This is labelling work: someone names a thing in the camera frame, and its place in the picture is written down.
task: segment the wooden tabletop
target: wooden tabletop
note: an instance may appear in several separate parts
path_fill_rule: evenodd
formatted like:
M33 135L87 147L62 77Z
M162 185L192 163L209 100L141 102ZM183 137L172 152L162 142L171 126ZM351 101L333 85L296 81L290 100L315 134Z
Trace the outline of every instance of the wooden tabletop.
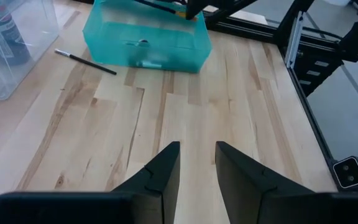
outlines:
M90 59L81 32L90 9L55 1L60 36L0 101L0 194L110 191L172 141L181 142L178 223L228 223L216 141L312 190L335 191L276 46L209 32L200 74L110 65L113 76L53 52Z

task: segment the translucent plastic bin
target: translucent plastic bin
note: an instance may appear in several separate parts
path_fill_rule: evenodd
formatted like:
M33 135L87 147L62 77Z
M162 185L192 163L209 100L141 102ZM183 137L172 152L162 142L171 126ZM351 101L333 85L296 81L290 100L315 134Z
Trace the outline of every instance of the translucent plastic bin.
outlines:
M0 0L0 100L12 94L57 35L53 0Z
M83 33L96 62L197 73L211 52L203 15L197 18L187 21L133 0L96 0Z

